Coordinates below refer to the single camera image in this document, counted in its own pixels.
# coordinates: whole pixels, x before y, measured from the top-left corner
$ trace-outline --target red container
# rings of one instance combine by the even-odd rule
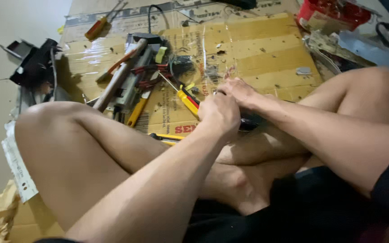
[[[330,29],[354,31],[370,20],[371,13],[352,3],[339,7],[336,0],[304,0],[296,17],[298,24],[306,30]]]

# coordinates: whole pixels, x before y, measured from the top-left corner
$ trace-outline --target hand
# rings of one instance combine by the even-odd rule
[[[251,109],[253,96],[259,95],[256,90],[240,78],[226,79],[226,83],[219,85],[218,90],[227,96],[234,97],[242,108]]]
[[[222,93],[209,95],[199,105],[197,112],[201,124],[208,123],[226,140],[230,140],[238,132],[241,123],[240,108],[235,99]]]

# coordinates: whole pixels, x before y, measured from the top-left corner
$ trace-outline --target screwdriver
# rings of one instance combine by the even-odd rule
[[[115,7],[108,13],[106,16],[102,17],[100,20],[97,20],[95,24],[88,30],[87,33],[85,33],[85,37],[88,40],[94,40],[95,37],[100,34],[100,32],[103,30],[103,27],[108,22],[109,15],[118,7],[118,5],[122,2],[122,0],[118,1],[118,3],[115,5]]]
[[[158,71],[159,74],[162,76],[162,78],[164,80],[166,80],[166,82],[168,82],[170,84],[170,86],[172,86],[172,88],[174,90],[177,91],[177,95],[178,97],[181,99],[181,101],[184,103],[184,105],[192,112],[192,114],[196,117],[196,118],[199,118],[197,116],[197,111],[199,109],[199,105],[196,104],[196,102],[194,102],[194,100],[190,97],[188,97],[186,94],[184,94],[184,91],[182,90],[178,90],[170,81],[169,79],[167,79],[160,71]]]

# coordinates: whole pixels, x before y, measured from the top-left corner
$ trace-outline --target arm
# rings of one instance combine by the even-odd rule
[[[389,125],[375,124],[258,94],[241,79],[219,87],[244,108],[300,140],[338,176],[365,190],[389,165]]]
[[[223,94],[201,103],[194,132],[113,189],[66,236],[82,242],[181,242],[199,190],[240,112]]]

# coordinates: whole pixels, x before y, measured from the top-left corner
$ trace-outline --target yellow handle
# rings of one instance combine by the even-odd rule
[[[134,127],[134,125],[136,124],[136,121],[138,120],[139,118],[139,115],[140,113],[142,112],[143,110],[143,107],[145,106],[145,104],[147,103],[147,100],[148,99],[145,99],[145,98],[141,98],[139,100],[139,102],[136,104],[136,106],[134,107],[133,109],[133,112],[131,113],[130,115],[130,118],[127,120],[127,126],[129,127]]]
[[[193,105],[193,103],[187,99],[187,95],[184,94],[182,90],[178,91],[177,93],[178,97],[181,99],[181,101],[184,103],[184,105],[192,112],[192,114],[199,119],[197,116],[197,108],[196,106]]]
[[[108,22],[108,18],[102,17],[100,20],[97,20],[95,24],[85,33],[85,37],[88,40],[94,40],[98,34],[103,30],[103,27]]]

